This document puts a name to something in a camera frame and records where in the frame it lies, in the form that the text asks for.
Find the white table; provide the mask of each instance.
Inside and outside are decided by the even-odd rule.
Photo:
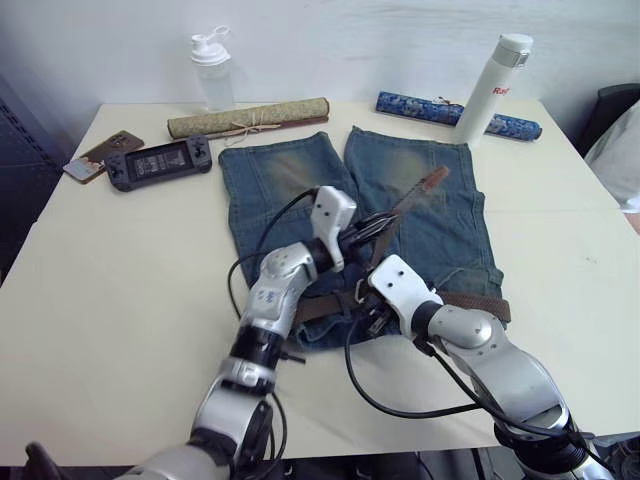
[[[165,143],[167,118],[199,112],[197,105],[104,105],[78,152],[120,129],[148,146]],[[511,302],[508,334],[545,364],[583,428],[638,430],[638,239],[540,103],[511,101],[501,112],[544,127],[535,143],[488,136],[473,150]],[[237,146],[324,130],[342,155],[353,124],[451,140],[448,127],[364,104],[334,102],[330,117]],[[224,141],[211,145],[217,156]],[[0,288],[0,464],[22,464],[34,439],[74,465],[132,464],[186,440],[237,329],[225,291],[236,258],[227,206],[217,163],[207,175],[127,194],[106,176],[86,186],[61,179]],[[240,275],[235,284],[244,301]],[[400,337],[353,351],[362,383],[385,404],[467,403],[436,362]],[[349,383],[341,350],[309,355],[306,366],[281,362],[278,375],[287,457],[496,444],[482,412],[408,421],[373,410]]]

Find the plastic shaker bottle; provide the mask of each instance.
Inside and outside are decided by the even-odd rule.
[[[229,34],[225,25],[216,27],[208,35],[191,37],[191,60],[196,69],[200,85],[209,110],[233,108],[231,88],[231,55],[221,42]]]

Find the white water bottle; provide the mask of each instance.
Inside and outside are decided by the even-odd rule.
[[[531,53],[533,38],[508,33],[500,35],[498,45],[487,62],[456,125],[456,143],[474,145],[489,126],[500,100],[511,89],[516,75]]]
[[[204,93],[207,108],[211,111],[233,108],[231,88],[231,55],[222,42],[229,28],[222,25],[209,35],[191,37],[191,60],[196,69]]]

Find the floor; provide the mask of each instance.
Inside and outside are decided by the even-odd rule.
[[[609,436],[598,439],[600,454],[619,472],[620,480],[640,479],[640,435]],[[399,454],[396,462],[417,463],[414,453]],[[521,480],[524,478],[518,467],[513,452],[507,448],[494,447],[473,450],[448,450],[440,452],[421,452],[420,457],[426,467],[413,468],[403,475],[380,476],[373,480]],[[294,461],[283,465],[279,473],[274,472],[268,480],[370,480],[367,465],[375,462],[374,457],[359,457],[359,464],[364,467],[359,474],[340,473],[337,466],[345,459],[354,457],[334,457],[330,459],[313,459],[306,462]],[[130,467],[65,467],[63,472],[67,480],[110,480],[123,475]],[[19,467],[0,467],[0,480],[23,480],[23,469]],[[24,480],[56,480],[54,478],[33,478]]]

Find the denim shorts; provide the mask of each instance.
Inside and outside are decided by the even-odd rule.
[[[344,164],[329,137],[309,138],[246,148],[228,148],[219,156],[229,192],[229,226],[239,256],[255,251],[270,219],[304,190],[332,185],[356,200],[355,219],[386,211],[437,166],[449,176],[429,196],[404,215],[387,251],[400,255],[439,290],[500,297],[503,274],[494,264],[483,218],[484,195],[476,190],[471,153],[466,145],[388,137],[357,127],[347,141]],[[303,200],[276,223],[262,248],[275,248],[311,238],[311,201]],[[257,273],[252,262],[242,266],[249,285]],[[305,296],[351,290],[364,272],[349,265],[338,274],[327,272]],[[354,315],[350,312],[305,322],[291,332],[303,349],[342,346]],[[366,340],[360,322],[353,342]],[[399,333],[390,322],[382,333]]]

